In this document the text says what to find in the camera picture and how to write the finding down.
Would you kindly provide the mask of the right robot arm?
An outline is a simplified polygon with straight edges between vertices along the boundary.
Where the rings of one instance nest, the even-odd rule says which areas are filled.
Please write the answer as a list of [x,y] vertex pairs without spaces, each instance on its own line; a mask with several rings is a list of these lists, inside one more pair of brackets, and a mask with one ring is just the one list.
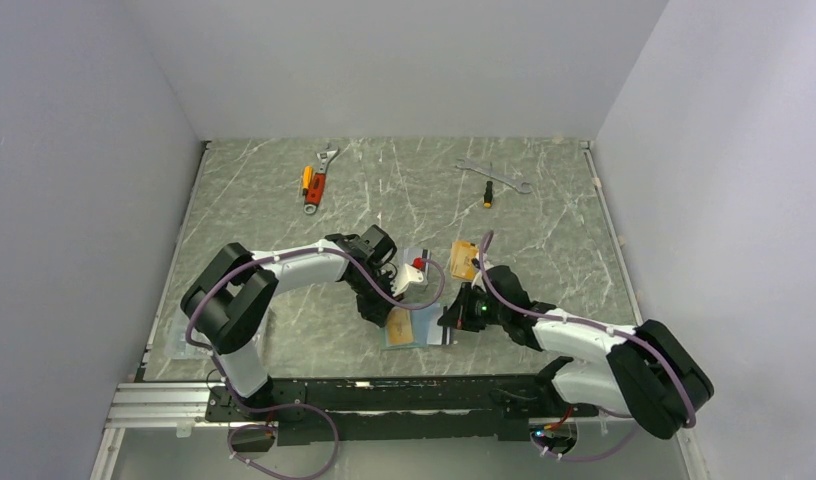
[[713,397],[712,381],[665,324],[616,326],[570,314],[531,299],[507,266],[478,278],[477,284],[462,283],[438,323],[469,332],[499,326],[514,343],[555,354],[534,377],[535,401],[544,413],[590,405],[670,439],[693,426]]

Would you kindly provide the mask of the green card holder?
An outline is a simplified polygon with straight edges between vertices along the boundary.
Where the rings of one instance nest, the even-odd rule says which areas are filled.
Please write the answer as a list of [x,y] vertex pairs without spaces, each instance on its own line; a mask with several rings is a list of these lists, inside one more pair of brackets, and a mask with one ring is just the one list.
[[[396,350],[396,349],[411,349],[411,348],[427,348],[427,347],[442,347],[442,346],[429,346],[426,344],[426,337],[428,328],[432,324],[438,324],[440,316],[443,314],[444,307],[439,303],[434,303],[427,308],[420,309],[420,310],[409,310],[411,315],[412,327],[413,327],[413,334],[414,334],[414,342],[406,347],[402,348],[386,348],[385,341],[384,341],[384,328],[382,329],[382,344],[381,348],[383,350]],[[451,337],[452,341],[451,344],[454,343],[453,338],[453,330],[451,329]]]

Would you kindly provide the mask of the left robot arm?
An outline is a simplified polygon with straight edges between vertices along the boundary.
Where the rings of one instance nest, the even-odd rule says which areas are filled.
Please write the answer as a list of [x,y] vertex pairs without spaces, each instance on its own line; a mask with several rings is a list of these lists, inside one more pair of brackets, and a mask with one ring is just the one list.
[[297,249],[268,253],[261,264],[254,252],[234,242],[225,245],[189,287],[179,303],[188,319],[185,338],[215,355],[233,387],[232,407],[248,420],[271,406],[273,380],[262,364],[254,338],[272,299],[320,283],[346,283],[360,316],[382,327],[393,309],[394,273],[385,266],[397,252],[379,226],[363,234],[331,234]]

